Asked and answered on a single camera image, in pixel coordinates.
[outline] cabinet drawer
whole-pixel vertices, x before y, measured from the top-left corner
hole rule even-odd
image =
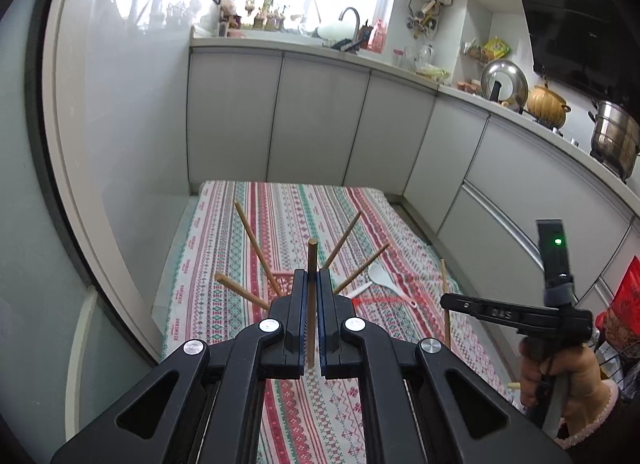
[[[471,164],[489,116],[438,96],[404,196],[437,232]]]
[[[477,190],[463,185],[439,235],[481,298],[542,306],[544,275],[535,246]],[[517,353],[522,338],[501,328]]]
[[[402,195],[427,129],[434,92],[371,75],[344,186]]]
[[[533,243],[562,219],[578,299],[616,252],[631,211],[595,176],[530,132],[490,117],[467,179]]]
[[[602,279],[609,289],[615,294],[622,283],[629,264],[634,256],[640,258],[640,219],[636,218],[626,232],[625,239],[616,251],[607,269],[604,270]]]

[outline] stainless steel pot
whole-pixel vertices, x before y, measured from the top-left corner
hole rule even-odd
[[[625,181],[634,170],[640,154],[640,125],[624,109],[610,101],[593,102],[596,115],[589,112],[595,123],[591,136],[591,155],[613,165]]]

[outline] pink fuzzy cuff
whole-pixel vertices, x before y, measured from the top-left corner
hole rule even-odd
[[[609,396],[609,402],[607,403],[605,409],[600,412],[598,417],[596,417],[596,419],[591,424],[588,424],[587,426],[582,428],[575,435],[567,437],[566,439],[556,439],[558,446],[560,446],[562,449],[568,449],[572,446],[575,446],[576,444],[580,444],[588,436],[592,435],[593,432],[595,432],[599,427],[601,427],[602,423],[607,420],[607,417],[609,417],[609,415],[613,411],[613,407],[616,405],[616,402],[618,402],[618,394],[620,391],[618,390],[617,384],[610,379],[603,381],[603,383],[607,385],[611,394]]]

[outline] kitchen cabinet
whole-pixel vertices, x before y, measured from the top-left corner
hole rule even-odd
[[[401,195],[434,101],[434,91],[372,74],[344,186],[367,186]]]
[[[631,211],[588,170],[497,116],[489,118],[467,179],[534,243],[536,219],[563,220],[579,299],[631,222]]]
[[[340,186],[369,70],[285,54],[271,134],[268,182]]]
[[[439,238],[480,298],[542,306],[544,273],[536,248],[474,188],[462,186]],[[517,353],[522,337],[513,328],[499,330]]]
[[[438,96],[405,198],[437,232],[453,204],[480,141],[489,113]]]
[[[611,303],[613,296],[607,285],[599,278],[587,294],[578,302],[577,308],[587,309],[593,313],[593,319],[603,312]]]
[[[618,291],[622,278],[634,259],[634,256],[640,258],[640,219],[635,218],[620,247],[614,254],[613,258],[607,265],[602,274],[603,280],[610,288],[613,294]]]
[[[282,56],[229,50],[191,56],[189,180],[265,181]]]

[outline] range hood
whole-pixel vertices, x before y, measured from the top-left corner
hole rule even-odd
[[[611,0],[522,0],[534,70],[640,116],[640,50]]]

